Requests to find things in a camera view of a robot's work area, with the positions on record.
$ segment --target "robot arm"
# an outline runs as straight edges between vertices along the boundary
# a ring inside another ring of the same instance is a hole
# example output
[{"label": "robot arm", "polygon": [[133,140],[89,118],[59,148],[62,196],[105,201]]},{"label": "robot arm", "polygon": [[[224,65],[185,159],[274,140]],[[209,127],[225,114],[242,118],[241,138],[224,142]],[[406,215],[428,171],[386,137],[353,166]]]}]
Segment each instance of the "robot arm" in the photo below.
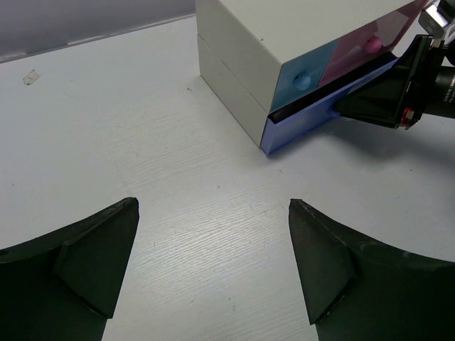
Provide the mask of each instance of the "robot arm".
[{"label": "robot arm", "polygon": [[[389,128],[408,129],[423,114],[455,119],[455,0],[433,0],[419,23],[429,35],[417,36],[390,70],[336,102],[335,111]],[[453,67],[442,66],[445,58]]]}]

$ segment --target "gray wall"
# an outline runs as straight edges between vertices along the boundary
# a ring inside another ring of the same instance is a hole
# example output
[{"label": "gray wall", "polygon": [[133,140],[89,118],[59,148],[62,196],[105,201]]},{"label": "gray wall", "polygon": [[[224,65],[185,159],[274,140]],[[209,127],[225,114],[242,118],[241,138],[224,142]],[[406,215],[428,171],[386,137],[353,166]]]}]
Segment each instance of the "gray wall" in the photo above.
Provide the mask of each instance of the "gray wall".
[{"label": "gray wall", "polygon": [[195,0],[3,0],[0,60],[194,13]]}]

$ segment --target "camera lens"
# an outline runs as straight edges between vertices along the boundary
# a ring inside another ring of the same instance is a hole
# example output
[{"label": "camera lens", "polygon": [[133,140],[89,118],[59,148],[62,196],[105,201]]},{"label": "camera lens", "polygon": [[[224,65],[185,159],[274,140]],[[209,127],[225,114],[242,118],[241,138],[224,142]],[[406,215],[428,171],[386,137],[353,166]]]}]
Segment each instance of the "camera lens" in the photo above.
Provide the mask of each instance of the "camera lens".
[{"label": "camera lens", "polygon": [[455,119],[455,67],[441,67],[425,113]]}]

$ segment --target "pink drawer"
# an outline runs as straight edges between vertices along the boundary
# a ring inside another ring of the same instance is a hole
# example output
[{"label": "pink drawer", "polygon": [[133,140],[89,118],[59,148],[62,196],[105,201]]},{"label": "pink drawer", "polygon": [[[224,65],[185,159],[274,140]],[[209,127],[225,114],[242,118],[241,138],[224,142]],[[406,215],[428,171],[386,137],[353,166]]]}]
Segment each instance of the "pink drawer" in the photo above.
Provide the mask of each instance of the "pink drawer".
[{"label": "pink drawer", "polygon": [[340,38],[318,86],[321,87],[380,54],[391,51],[426,3],[427,0],[416,0]]}]

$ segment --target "blue knob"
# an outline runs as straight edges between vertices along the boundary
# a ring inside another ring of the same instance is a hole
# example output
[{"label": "blue knob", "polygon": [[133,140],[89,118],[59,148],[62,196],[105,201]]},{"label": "blue knob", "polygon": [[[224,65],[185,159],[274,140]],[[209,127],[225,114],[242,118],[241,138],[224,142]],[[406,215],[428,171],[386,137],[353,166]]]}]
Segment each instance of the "blue knob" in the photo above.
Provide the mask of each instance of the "blue knob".
[{"label": "blue knob", "polygon": [[294,78],[294,86],[299,90],[307,90],[311,86],[311,77],[302,72],[300,75]]}]

